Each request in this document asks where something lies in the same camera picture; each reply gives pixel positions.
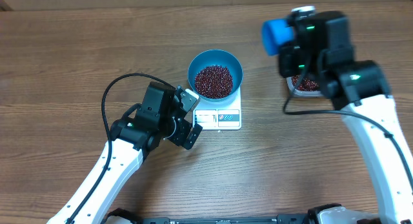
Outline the blue plastic measuring scoop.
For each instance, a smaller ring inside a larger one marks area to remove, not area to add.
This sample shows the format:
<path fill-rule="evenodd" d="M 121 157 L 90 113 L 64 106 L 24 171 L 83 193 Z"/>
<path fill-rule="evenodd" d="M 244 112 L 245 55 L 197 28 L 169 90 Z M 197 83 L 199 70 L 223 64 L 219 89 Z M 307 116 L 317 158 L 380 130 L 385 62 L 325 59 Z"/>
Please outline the blue plastic measuring scoop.
<path fill-rule="evenodd" d="M 262 42 L 269 56 L 279 54 L 279 49 L 285 43 L 294 40 L 294 31 L 286 19 L 265 21 L 261 29 Z"/>

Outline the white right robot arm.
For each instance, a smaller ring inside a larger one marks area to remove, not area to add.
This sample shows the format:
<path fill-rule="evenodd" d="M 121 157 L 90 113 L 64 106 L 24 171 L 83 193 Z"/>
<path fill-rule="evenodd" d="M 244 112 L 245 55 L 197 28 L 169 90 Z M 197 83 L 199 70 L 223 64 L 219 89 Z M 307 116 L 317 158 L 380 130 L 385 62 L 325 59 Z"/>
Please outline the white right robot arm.
<path fill-rule="evenodd" d="M 340 11 L 295 8 L 261 29 L 268 55 L 284 78 L 309 76 L 331 100 L 367 166 L 379 211 L 369 214 L 332 203 L 297 217 L 300 223 L 411 223 L 412 153 L 399 125 L 396 103 L 374 61 L 357 61 L 347 16 Z"/>

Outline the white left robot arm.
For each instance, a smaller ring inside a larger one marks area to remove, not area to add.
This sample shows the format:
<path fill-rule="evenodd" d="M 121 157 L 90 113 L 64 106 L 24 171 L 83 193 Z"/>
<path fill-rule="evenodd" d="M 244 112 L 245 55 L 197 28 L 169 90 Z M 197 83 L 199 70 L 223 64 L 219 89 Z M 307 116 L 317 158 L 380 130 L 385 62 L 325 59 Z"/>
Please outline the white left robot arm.
<path fill-rule="evenodd" d="M 202 128 L 186 115 L 199 96 L 190 89 L 151 82 L 142 103 L 109 127 L 109 139 L 93 169 L 67 204 L 49 222 L 102 223 L 129 178 L 162 140 L 190 150 Z"/>

